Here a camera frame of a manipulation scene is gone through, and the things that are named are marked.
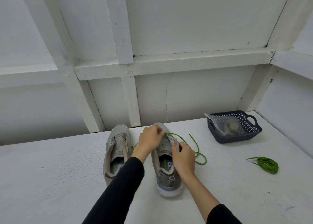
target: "shoelace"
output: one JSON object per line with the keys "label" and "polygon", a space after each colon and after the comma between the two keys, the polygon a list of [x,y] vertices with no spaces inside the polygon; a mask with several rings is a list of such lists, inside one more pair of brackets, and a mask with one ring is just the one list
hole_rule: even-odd
{"label": "shoelace", "polygon": [[256,164],[258,166],[260,166],[263,170],[265,170],[268,173],[271,173],[273,175],[275,175],[278,172],[278,163],[270,158],[266,158],[264,156],[261,157],[252,157],[252,158],[248,158],[247,160],[250,159],[257,159],[258,164]]}
{"label": "shoelace", "polygon": [[[166,136],[166,134],[168,134],[168,135],[170,135],[170,134],[176,135],[176,136],[178,136],[180,139],[182,139],[184,143],[186,143],[186,144],[188,145],[188,143],[187,143],[180,135],[175,134],[175,133],[172,133],[172,132],[165,132],[165,133],[164,133],[164,136]],[[189,134],[189,136],[190,136],[191,139],[194,141],[194,143],[196,144],[197,149],[198,149],[198,151],[196,151],[195,158],[197,158],[197,157],[200,155],[200,156],[202,156],[202,157],[205,159],[205,162],[204,162],[204,163],[200,163],[200,162],[197,162],[197,161],[196,161],[196,163],[199,164],[199,165],[205,165],[205,164],[207,163],[207,158],[205,157],[205,155],[203,155],[202,153],[200,153],[200,149],[199,149],[198,143],[195,141],[195,139],[194,139],[190,134]],[[135,148],[137,145],[138,145],[138,143],[132,148],[132,150],[131,150],[132,152],[134,151],[134,148]]]}

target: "forearm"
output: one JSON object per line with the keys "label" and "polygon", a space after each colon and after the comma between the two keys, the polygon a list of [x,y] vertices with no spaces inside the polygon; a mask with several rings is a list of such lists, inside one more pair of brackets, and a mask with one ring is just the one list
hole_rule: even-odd
{"label": "forearm", "polygon": [[123,223],[144,173],[142,162],[131,157],[103,192],[83,223]]}
{"label": "forearm", "polygon": [[207,221],[211,210],[220,202],[207,190],[195,175],[189,175],[183,179],[184,184],[189,189],[204,221]]}

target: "shoe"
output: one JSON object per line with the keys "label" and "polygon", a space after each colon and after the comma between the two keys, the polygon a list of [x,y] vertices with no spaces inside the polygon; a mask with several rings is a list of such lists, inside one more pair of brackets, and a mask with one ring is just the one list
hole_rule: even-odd
{"label": "shoe", "polygon": [[[159,125],[163,132],[170,132],[163,123],[155,124]],[[175,144],[179,151],[178,141],[172,135],[166,135],[162,138],[159,147],[151,152],[158,192],[163,197],[175,197],[181,194],[184,188],[182,179],[173,166],[172,144]]]}
{"label": "shoe", "polygon": [[124,124],[113,127],[106,142],[103,176],[108,186],[131,157],[131,133]]}

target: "shoe tongue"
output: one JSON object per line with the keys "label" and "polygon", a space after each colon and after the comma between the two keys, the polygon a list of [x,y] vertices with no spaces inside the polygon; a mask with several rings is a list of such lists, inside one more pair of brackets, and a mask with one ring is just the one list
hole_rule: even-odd
{"label": "shoe tongue", "polygon": [[157,148],[158,157],[160,157],[161,155],[172,156],[171,147],[172,147],[172,145],[171,145],[169,139],[164,136],[161,140],[160,145]]}
{"label": "shoe tongue", "polygon": [[123,145],[124,145],[123,133],[115,136],[115,144],[111,152],[111,162],[117,157],[124,157]]}

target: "basket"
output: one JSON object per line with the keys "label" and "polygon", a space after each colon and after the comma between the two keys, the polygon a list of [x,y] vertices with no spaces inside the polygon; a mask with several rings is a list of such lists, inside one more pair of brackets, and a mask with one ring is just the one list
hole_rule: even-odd
{"label": "basket", "polygon": [[[255,137],[256,135],[258,135],[262,131],[262,128],[260,127],[260,125],[256,121],[256,118],[254,116],[246,114],[244,111],[241,111],[241,110],[223,112],[223,113],[213,113],[212,115],[236,117],[239,120],[243,129],[245,130],[244,134],[238,134],[238,135],[234,135],[234,136],[226,136],[225,137],[225,136],[220,135],[216,131],[212,120],[208,118],[209,130],[211,131],[215,140],[221,144],[229,143],[229,142],[239,142],[239,141],[249,140],[249,139]],[[252,118],[255,121],[255,125],[250,123],[250,121],[248,120],[248,117]]]}

